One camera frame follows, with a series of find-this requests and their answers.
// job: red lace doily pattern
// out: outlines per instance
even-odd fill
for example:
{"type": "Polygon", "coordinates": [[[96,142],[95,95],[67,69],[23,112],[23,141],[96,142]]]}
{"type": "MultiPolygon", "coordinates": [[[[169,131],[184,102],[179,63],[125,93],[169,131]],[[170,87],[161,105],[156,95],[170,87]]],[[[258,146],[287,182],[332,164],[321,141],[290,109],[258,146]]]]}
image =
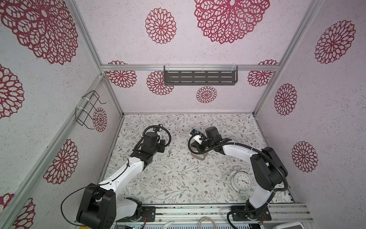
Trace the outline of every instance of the red lace doily pattern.
{"type": "Polygon", "coordinates": [[[216,98],[216,96],[217,91],[211,86],[201,87],[196,93],[196,98],[201,103],[210,103],[216,98]]]}
{"type": "Polygon", "coordinates": [[[274,107],[280,115],[288,115],[295,108],[296,90],[291,84],[280,86],[274,96],[274,107]]]}
{"type": "Polygon", "coordinates": [[[154,71],[146,80],[146,84],[150,91],[157,95],[166,95],[173,91],[174,86],[167,86],[164,84],[164,72],[154,71]]]}
{"type": "Polygon", "coordinates": [[[3,212],[3,210],[6,208],[6,205],[8,205],[11,198],[13,198],[13,193],[7,193],[4,196],[0,197],[0,215],[3,212]]]}
{"type": "Polygon", "coordinates": [[[308,142],[299,141],[292,148],[292,159],[297,168],[303,172],[311,172],[318,165],[318,154],[308,142]]]}
{"type": "MultiPolygon", "coordinates": [[[[259,64],[278,64],[278,62],[275,60],[265,60],[259,64]]],[[[272,75],[272,71],[250,71],[248,75],[248,82],[250,85],[260,87],[266,85],[272,75]]]]}
{"type": "Polygon", "coordinates": [[[47,183],[61,184],[71,177],[78,165],[79,152],[75,143],[67,139],[43,178],[47,183]]]}
{"type": "MultiPolygon", "coordinates": [[[[126,64],[123,61],[114,60],[108,64],[126,64]]],[[[132,87],[136,83],[135,71],[107,71],[108,79],[121,88],[132,87]]]]}
{"type": "Polygon", "coordinates": [[[33,198],[29,198],[26,206],[24,206],[20,215],[14,221],[13,229],[30,229],[36,216],[35,207],[33,198]]]}
{"type": "Polygon", "coordinates": [[[64,64],[76,55],[78,34],[63,0],[0,0],[0,14],[36,57],[64,64]]]}
{"type": "Polygon", "coordinates": [[[176,33],[177,27],[174,17],[162,8],[155,8],[145,20],[146,32],[158,44],[170,42],[176,33]]]}
{"type": "Polygon", "coordinates": [[[242,39],[263,19],[269,0],[194,0],[197,26],[212,42],[242,39]]]}
{"type": "Polygon", "coordinates": [[[98,107],[93,114],[93,125],[98,132],[103,132],[107,126],[107,114],[104,109],[98,107]]]}
{"type": "Polygon", "coordinates": [[[24,101],[24,90],[18,77],[0,64],[0,119],[17,113],[24,101]]]}
{"type": "Polygon", "coordinates": [[[322,64],[332,63],[343,56],[355,39],[355,25],[339,21],[327,28],[315,47],[315,58],[322,64]]]}

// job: black mounting plate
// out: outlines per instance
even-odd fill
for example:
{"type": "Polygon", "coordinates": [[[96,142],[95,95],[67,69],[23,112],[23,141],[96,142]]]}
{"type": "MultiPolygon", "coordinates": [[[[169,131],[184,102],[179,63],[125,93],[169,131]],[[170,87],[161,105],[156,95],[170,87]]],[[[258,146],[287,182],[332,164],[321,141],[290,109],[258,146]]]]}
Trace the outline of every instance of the black mounting plate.
{"type": "MultiPolygon", "coordinates": [[[[142,207],[142,213],[145,213],[147,216],[147,220],[146,222],[154,222],[155,221],[155,210],[156,207],[142,207]]],[[[144,222],[145,221],[145,217],[142,215],[138,221],[136,222],[144,222]]],[[[135,222],[135,221],[131,221],[129,219],[129,217],[117,220],[117,222],[135,222]]]]}
{"type": "MultiPolygon", "coordinates": [[[[231,206],[230,207],[231,211],[244,211],[244,206],[231,206]]],[[[245,215],[247,215],[247,213],[236,213],[236,214],[232,214],[232,218],[234,221],[250,221],[248,219],[248,217],[246,217],[245,215]]],[[[265,219],[266,221],[272,220],[272,217],[269,213],[268,207],[265,207],[259,214],[258,214],[258,218],[257,220],[262,221],[262,217],[263,219],[265,219]]]]}

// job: red floral medallion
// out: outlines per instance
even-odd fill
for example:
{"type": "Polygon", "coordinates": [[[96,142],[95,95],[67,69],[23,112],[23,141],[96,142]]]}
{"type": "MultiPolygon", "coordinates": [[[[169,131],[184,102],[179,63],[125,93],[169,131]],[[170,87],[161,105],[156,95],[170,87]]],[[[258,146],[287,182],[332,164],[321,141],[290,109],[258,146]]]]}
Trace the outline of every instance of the red floral medallion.
{"type": "Polygon", "coordinates": [[[274,107],[280,115],[288,115],[295,108],[296,90],[291,84],[280,86],[274,97],[274,107]]]}
{"type": "Polygon", "coordinates": [[[43,178],[47,183],[61,184],[71,177],[78,165],[79,152],[75,143],[67,139],[64,146],[47,169],[43,178]]]}
{"type": "Polygon", "coordinates": [[[64,64],[76,55],[78,34],[63,0],[0,0],[0,14],[36,57],[64,64]]]}
{"type": "Polygon", "coordinates": [[[217,91],[211,86],[201,87],[196,93],[196,98],[201,103],[210,103],[216,98],[216,96],[217,91]]]}
{"type": "Polygon", "coordinates": [[[194,0],[194,15],[203,35],[212,42],[242,39],[263,19],[269,0],[194,0]]]}
{"type": "Polygon", "coordinates": [[[150,91],[157,95],[166,95],[173,91],[174,86],[167,86],[164,84],[164,72],[154,71],[146,80],[146,84],[150,91]]]}
{"type": "Polygon", "coordinates": [[[16,218],[13,223],[13,229],[30,229],[33,225],[34,217],[36,212],[34,210],[35,204],[33,203],[33,198],[29,198],[27,204],[24,206],[20,215],[16,218]]]}
{"type": "MultiPolygon", "coordinates": [[[[114,60],[108,64],[126,64],[123,61],[114,60]]],[[[132,87],[136,83],[135,71],[107,71],[108,78],[112,83],[121,88],[132,87]]]]}
{"type": "Polygon", "coordinates": [[[7,193],[4,196],[0,197],[0,215],[3,212],[3,210],[6,208],[6,205],[8,205],[11,198],[13,198],[13,193],[7,193]]]}
{"type": "Polygon", "coordinates": [[[155,8],[147,15],[145,20],[146,32],[158,44],[170,42],[177,30],[174,17],[162,8],[155,8]]]}
{"type": "MultiPolygon", "coordinates": [[[[278,64],[275,60],[265,60],[259,64],[278,64]]],[[[266,85],[273,75],[272,71],[250,71],[248,75],[248,82],[250,85],[260,87],[266,85]]]]}
{"type": "Polygon", "coordinates": [[[103,132],[107,126],[107,114],[104,109],[98,107],[93,114],[93,125],[98,132],[103,132]]]}
{"type": "Polygon", "coordinates": [[[322,64],[332,63],[343,56],[355,39],[355,25],[339,21],[327,28],[315,47],[315,58],[322,64]]]}
{"type": "Polygon", "coordinates": [[[311,172],[318,165],[318,154],[312,145],[299,141],[292,149],[292,159],[297,168],[303,172],[311,172]]]}
{"type": "Polygon", "coordinates": [[[17,113],[24,101],[24,90],[18,77],[0,64],[0,119],[17,113]]]}

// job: wire rack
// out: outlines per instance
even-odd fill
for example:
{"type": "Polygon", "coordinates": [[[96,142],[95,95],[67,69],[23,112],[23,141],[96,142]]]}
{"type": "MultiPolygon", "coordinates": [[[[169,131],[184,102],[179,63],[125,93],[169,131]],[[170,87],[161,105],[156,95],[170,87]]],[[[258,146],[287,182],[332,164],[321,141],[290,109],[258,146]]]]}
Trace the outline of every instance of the wire rack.
{"type": "Polygon", "coordinates": [[[94,109],[94,110],[96,110],[96,108],[95,108],[95,104],[97,103],[97,102],[99,102],[100,104],[106,104],[107,102],[105,102],[105,103],[102,103],[100,100],[99,100],[99,94],[96,92],[96,91],[94,91],[94,90],[92,90],[92,91],[90,91],[90,92],[88,92],[86,95],[84,95],[82,98],[83,99],[86,99],[86,100],[88,100],[88,102],[85,104],[85,106],[84,107],[76,107],[75,108],[75,120],[76,120],[76,122],[77,123],[79,123],[81,126],[86,126],[86,128],[88,128],[88,129],[90,129],[90,130],[94,130],[94,128],[89,128],[87,125],[86,125],[86,120],[87,120],[87,118],[89,117],[89,118],[91,118],[92,120],[93,120],[93,118],[90,116],[90,113],[91,113],[91,111],[94,109]],[[92,100],[92,98],[93,97],[95,97],[96,98],[96,100],[95,100],[95,102],[94,103],[92,103],[91,102],[91,100],[92,100]],[[86,108],[86,105],[88,105],[88,104],[90,104],[91,105],[91,108],[90,108],[90,110],[89,111],[87,111],[85,108],[86,108]],[[83,114],[83,113],[86,113],[86,117],[85,117],[85,119],[84,120],[82,120],[82,119],[80,119],[80,116],[83,114]]]}

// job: large red flower pattern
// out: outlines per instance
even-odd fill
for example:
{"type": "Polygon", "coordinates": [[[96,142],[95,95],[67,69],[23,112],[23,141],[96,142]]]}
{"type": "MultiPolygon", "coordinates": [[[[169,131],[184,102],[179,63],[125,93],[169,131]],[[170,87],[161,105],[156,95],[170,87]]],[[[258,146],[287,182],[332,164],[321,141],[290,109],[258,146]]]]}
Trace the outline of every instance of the large red flower pattern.
{"type": "Polygon", "coordinates": [[[76,55],[78,34],[63,0],[0,0],[0,14],[36,57],[64,64],[76,55]]]}
{"type": "Polygon", "coordinates": [[[47,169],[43,178],[47,183],[61,184],[71,177],[78,165],[79,152],[75,143],[67,139],[64,146],[47,169]]]}
{"type": "Polygon", "coordinates": [[[30,229],[33,225],[34,217],[36,216],[36,212],[34,210],[35,206],[33,198],[29,198],[26,206],[24,206],[20,215],[14,221],[13,229],[30,229]]]}
{"type": "Polygon", "coordinates": [[[299,141],[292,149],[292,159],[297,168],[303,172],[311,172],[318,165],[318,154],[312,145],[299,141]]]}
{"type": "MultiPolygon", "coordinates": [[[[126,64],[123,61],[114,60],[108,64],[126,64]]],[[[112,83],[121,88],[132,87],[136,83],[135,71],[107,71],[108,78],[112,83]]]]}
{"type": "Polygon", "coordinates": [[[0,64],[0,119],[17,113],[24,101],[24,90],[18,77],[0,64]]]}
{"type": "Polygon", "coordinates": [[[173,91],[174,86],[164,84],[164,73],[162,71],[152,72],[146,80],[146,84],[150,91],[157,95],[166,95],[173,91]]]}
{"type": "Polygon", "coordinates": [[[355,25],[339,21],[327,28],[315,47],[315,58],[322,64],[332,63],[343,56],[355,39],[355,25]]]}
{"type": "Polygon", "coordinates": [[[98,107],[93,114],[93,125],[98,132],[103,132],[107,126],[107,114],[104,109],[98,107]]]}
{"type": "MultiPolygon", "coordinates": [[[[278,64],[275,60],[265,60],[259,64],[278,64]]],[[[250,71],[248,75],[248,82],[250,85],[260,87],[266,85],[273,75],[272,71],[250,71]]]]}
{"type": "Polygon", "coordinates": [[[147,15],[145,20],[146,32],[158,44],[170,42],[177,30],[174,17],[162,8],[155,8],[147,15]]]}
{"type": "Polygon", "coordinates": [[[269,0],[194,0],[197,26],[212,42],[242,39],[263,19],[269,0]]]}
{"type": "Polygon", "coordinates": [[[6,208],[6,206],[8,205],[11,198],[13,198],[13,196],[14,196],[13,193],[7,193],[4,196],[0,197],[0,215],[3,212],[3,210],[6,208]]]}
{"type": "Polygon", "coordinates": [[[201,103],[210,103],[216,98],[216,96],[217,91],[211,86],[201,87],[196,93],[196,98],[201,103]]]}
{"type": "Polygon", "coordinates": [[[296,90],[291,84],[280,86],[274,96],[274,107],[280,115],[288,115],[295,108],[296,90]]]}

